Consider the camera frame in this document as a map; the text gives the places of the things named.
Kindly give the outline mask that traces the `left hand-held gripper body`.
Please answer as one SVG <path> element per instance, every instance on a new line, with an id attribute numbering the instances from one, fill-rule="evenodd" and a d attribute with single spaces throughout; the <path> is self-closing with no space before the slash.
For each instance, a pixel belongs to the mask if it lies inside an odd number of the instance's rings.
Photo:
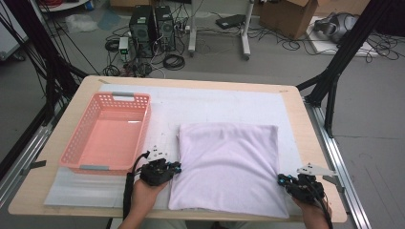
<path id="1" fill-rule="evenodd" d="M 147 150 L 142 157 L 145 158 L 145 161 L 139 167 L 139 178 L 148 185 L 159 186 L 173 177 L 173 168 L 164 167 L 167 160 L 165 154 L 157 146 Z"/>

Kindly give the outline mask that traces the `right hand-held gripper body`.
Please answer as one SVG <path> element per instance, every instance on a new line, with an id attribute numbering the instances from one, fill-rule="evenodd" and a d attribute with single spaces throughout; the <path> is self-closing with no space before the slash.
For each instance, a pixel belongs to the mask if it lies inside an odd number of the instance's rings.
<path id="1" fill-rule="evenodd" d="M 298 180 L 288 180 L 286 191 L 294 198 L 305 203 L 314 203 L 325 196 L 323 184 L 316 180 L 317 176 L 335 176 L 336 172 L 330 169 L 308 163 L 297 169 Z"/>

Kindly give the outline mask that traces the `lilac printed garment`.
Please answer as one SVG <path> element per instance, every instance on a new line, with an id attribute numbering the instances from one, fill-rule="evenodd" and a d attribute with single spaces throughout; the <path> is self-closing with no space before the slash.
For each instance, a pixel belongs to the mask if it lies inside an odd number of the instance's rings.
<path id="1" fill-rule="evenodd" d="M 181 173 L 173 179 L 169 209 L 289 217 L 277 184 L 276 126 L 183 124 L 178 140 Z"/>

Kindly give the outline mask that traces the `pink plastic basket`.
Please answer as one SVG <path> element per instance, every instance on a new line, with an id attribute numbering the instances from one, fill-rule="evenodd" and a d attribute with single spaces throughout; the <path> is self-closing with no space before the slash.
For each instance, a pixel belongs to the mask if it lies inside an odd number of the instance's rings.
<path id="1" fill-rule="evenodd" d="M 126 175 L 143 152 L 150 117 L 149 94 L 93 94 L 59 165 L 79 174 Z"/>

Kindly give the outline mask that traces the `person's right hand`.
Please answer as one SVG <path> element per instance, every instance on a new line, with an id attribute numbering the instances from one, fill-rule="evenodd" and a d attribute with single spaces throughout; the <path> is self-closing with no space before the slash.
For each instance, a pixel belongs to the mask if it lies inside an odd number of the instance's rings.
<path id="1" fill-rule="evenodd" d="M 325 213 L 320 207 L 315 206 L 313 204 L 308 204 L 308 203 L 302 202 L 296 198 L 293 198 L 292 200 L 301 209 L 304 224 L 321 223 L 321 224 L 329 225 L 328 221 L 326 220 Z"/>

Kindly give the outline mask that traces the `person's left hand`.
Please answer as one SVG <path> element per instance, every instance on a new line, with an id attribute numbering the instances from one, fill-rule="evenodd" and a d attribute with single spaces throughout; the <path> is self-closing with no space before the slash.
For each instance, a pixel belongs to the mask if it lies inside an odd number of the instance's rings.
<path id="1" fill-rule="evenodd" d="M 143 180 L 137 180 L 133 186 L 131 209 L 128 218 L 141 220 L 153 209 L 159 193 L 167 183 L 159 186 L 150 186 Z"/>

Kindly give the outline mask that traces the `grey table clamp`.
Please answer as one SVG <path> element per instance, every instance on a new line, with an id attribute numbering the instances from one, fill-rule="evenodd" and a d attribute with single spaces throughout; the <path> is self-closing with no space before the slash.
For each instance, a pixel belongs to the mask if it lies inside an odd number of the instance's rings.
<path id="1" fill-rule="evenodd" d="M 47 160 L 32 162 L 29 164 L 29 166 L 27 168 L 21 170 L 20 175 L 26 176 L 30 172 L 30 170 L 44 167 L 44 166 L 46 166 L 46 164 L 47 164 Z"/>
<path id="2" fill-rule="evenodd" d="M 345 191 L 345 188 L 342 186 L 337 176 L 323 176 L 323 179 L 332 183 L 336 187 L 338 193 L 343 193 Z"/>

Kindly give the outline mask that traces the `small white power box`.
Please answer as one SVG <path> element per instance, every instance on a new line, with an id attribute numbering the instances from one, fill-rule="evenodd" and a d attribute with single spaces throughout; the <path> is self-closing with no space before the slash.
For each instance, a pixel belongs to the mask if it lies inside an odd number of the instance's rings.
<path id="1" fill-rule="evenodd" d="M 118 50 L 121 54 L 127 54 L 129 52 L 129 38 L 128 37 L 120 37 Z"/>

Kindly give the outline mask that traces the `white floor board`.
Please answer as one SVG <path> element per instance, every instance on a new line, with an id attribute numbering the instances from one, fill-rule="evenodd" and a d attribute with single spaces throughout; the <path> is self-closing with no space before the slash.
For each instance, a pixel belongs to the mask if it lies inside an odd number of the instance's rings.
<path id="1" fill-rule="evenodd" d="M 311 44 L 313 50 L 316 53 L 334 55 L 337 53 L 337 45 L 331 42 L 326 35 L 321 31 L 314 31 L 314 23 L 316 20 L 320 20 L 319 16 L 313 16 L 310 20 L 309 26 L 306 30 L 307 40 Z M 370 55 L 371 57 L 377 56 L 375 49 L 368 43 L 364 42 L 360 49 L 357 51 L 356 56 L 366 57 Z"/>

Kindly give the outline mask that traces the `slim black computer tower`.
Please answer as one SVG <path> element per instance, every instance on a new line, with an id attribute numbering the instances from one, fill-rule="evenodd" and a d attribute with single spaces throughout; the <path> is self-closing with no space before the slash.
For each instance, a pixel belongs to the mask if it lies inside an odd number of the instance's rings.
<path id="1" fill-rule="evenodd" d="M 160 48 L 164 52 L 176 49 L 174 20 L 169 6 L 155 7 L 157 28 L 159 33 Z"/>

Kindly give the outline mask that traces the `white metal stand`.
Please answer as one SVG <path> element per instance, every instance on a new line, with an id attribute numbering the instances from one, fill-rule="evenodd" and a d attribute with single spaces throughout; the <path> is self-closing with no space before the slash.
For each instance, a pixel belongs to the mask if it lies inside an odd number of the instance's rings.
<path id="1" fill-rule="evenodd" d="M 196 13 L 198 11 L 198 4 L 201 4 L 203 0 L 191 0 L 191 15 L 190 19 L 190 31 L 189 31 L 189 40 L 188 40 L 188 53 L 191 57 L 194 56 L 196 52 L 196 43 L 197 43 L 197 26 L 196 26 Z M 240 29 L 240 37 L 242 41 L 243 48 L 243 58 L 248 60 L 251 55 L 249 41 L 248 41 L 248 30 L 250 25 L 251 15 L 253 13 L 254 0 L 247 0 L 247 9 L 245 13 L 245 22 Z"/>

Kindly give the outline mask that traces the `flat black device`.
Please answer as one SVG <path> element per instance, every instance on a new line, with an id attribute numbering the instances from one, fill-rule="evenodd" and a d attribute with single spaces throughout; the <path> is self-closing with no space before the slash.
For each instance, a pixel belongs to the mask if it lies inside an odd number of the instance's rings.
<path id="1" fill-rule="evenodd" d="M 235 15 L 217 19 L 216 25 L 219 26 L 223 30 L 227 30 L 227 29 L 238 27 L 238 26 L 242 25 L 244 23 L 244 21 L 245 21 L 244 15 L 235 14 Z"/>

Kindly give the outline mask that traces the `large cardboard box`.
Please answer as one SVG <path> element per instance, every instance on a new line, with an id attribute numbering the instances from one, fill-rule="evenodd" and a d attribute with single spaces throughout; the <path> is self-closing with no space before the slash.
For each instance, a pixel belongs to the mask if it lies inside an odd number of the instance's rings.
<path id="1" fill-rule="evenodd" d="M 306 32 L 317 8 L 318 0 L 267 0 L 260 25 L 295 40 Z"/>

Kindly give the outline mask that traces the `white round table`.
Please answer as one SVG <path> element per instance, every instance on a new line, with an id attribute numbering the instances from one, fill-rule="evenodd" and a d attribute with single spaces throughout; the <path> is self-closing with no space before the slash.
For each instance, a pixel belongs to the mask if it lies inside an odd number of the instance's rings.
<path id="1" fill-rule="evenodd" d="M 69 10 L 84 6 L 89 0 L 37 0 L 37 5 L 42 12 Z"/>

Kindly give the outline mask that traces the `black metal frame strut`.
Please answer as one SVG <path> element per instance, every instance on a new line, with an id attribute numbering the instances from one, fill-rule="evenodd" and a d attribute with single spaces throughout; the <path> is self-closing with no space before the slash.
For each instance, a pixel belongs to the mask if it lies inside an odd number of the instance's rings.
<path id="1" fill-rule="evenodd" d="M 299 91 L 313 86 L 311 93 L 305 96 L 305 101 L 312 107 L 319 108 L 325 96 L 328 97 L 323 127 L 329 137 L 333 137 L 332 122 L 339 78 L 393 3 L 394 0 L 370 0 L 327 68 L 297 86 Z"/>

